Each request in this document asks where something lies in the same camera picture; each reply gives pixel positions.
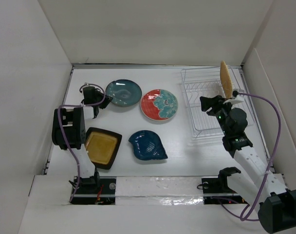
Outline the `orange woven bamboo plate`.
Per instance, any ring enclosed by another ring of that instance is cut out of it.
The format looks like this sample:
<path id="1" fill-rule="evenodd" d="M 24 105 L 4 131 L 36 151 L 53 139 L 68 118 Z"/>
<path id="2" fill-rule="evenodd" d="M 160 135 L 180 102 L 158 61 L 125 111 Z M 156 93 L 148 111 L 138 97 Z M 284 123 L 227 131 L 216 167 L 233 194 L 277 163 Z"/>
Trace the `orange woven bamboo plate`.
<path id="1" fill-rule="evenodd" d="M 220 63 L 220 80 L 225 98 L 231 98 L 233 93 L 232 80 L 224 60 L 222 60 Z"/>

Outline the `round dark teal plate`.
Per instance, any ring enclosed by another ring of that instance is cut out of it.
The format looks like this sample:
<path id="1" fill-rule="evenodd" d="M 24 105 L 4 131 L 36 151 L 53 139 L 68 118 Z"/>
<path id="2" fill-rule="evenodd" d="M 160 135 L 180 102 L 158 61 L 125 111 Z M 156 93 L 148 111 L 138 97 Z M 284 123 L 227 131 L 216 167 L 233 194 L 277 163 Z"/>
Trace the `round dark teal plate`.
<path id="1" fill-rule="evenodd" d="M 111 103 L 120 107 L 130 107 L 142 98 L 140 86 L 129 79 L 118 79 L 106 87 L 106 95 L 112 98 Z"/>

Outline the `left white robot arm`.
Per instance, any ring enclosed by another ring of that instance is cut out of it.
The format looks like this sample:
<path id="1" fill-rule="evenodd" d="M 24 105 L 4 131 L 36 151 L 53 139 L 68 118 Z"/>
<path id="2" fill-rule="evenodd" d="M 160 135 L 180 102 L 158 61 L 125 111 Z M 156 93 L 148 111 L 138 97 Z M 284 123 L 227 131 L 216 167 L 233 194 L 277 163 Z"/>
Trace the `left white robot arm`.
<path id="1" fill-rule="evenodd" d="M 54 110 L 52 141 L 61 150 L 68 151 L 75 159 L 77 177 L 70 181 L 73 194 L 78 189 L 96 193 L 101 189 L 99 172 L 85 148 L 87 120 L 97 118 L 100 109 L 107 107 L 111 97 L 96 84 L 86 83 L 79 88 L 83 100 L 78 105 L 60 105 Z"/>

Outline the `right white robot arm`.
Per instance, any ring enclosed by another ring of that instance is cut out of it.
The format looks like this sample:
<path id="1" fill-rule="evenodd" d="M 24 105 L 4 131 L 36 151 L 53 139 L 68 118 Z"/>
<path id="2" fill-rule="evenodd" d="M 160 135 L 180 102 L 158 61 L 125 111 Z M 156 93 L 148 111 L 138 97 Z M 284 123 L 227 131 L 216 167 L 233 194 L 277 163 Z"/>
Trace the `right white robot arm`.
<path id="1" fill-rule="evenodd" d="M 270 171 L 257 154 L 253 143 L 245 134 L 247 114 L 233 104 L 244 101 L 243 93 L 232 98 L 200 97 L 201 110 L 217 119 L 224 134 L 225 150 L 246 171 L 236 167 L 220 170 L 217 186 L 226 193 L 237 193 L 258 214 L 259 222 L 270 234 L 296 227 L 296 190 L 290 190 Z"/>

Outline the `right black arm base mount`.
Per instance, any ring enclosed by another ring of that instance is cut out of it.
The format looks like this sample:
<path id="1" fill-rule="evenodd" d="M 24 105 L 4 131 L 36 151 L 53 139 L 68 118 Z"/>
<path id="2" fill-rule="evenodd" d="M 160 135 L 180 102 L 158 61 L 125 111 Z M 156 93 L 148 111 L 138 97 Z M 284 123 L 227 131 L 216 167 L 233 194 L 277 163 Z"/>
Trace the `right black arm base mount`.
<path id="1" fill-rule="evenodd" d="M 197 189 L 203 192 L 204 204 L 246 204 L 247 202 L 227 185 L 227 178 L 239 173 L 241 171 L 236 167 L 228 167 L 220 170 L 217 177 L 203 177 Z"/>

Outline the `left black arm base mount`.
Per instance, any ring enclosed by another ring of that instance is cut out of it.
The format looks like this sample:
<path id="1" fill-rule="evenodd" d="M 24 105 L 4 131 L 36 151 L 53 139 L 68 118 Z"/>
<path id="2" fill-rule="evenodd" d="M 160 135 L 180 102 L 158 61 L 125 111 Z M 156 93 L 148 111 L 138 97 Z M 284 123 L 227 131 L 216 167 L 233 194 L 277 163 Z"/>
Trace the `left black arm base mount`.
<path id="1" fill-rule="evenodd" d="M 115 203 L 116 177 L 95 175 L 90 178 L 77 176 L 69 180 L 72 185 L 70 203 L 74 205 L 111 205 Z"/>

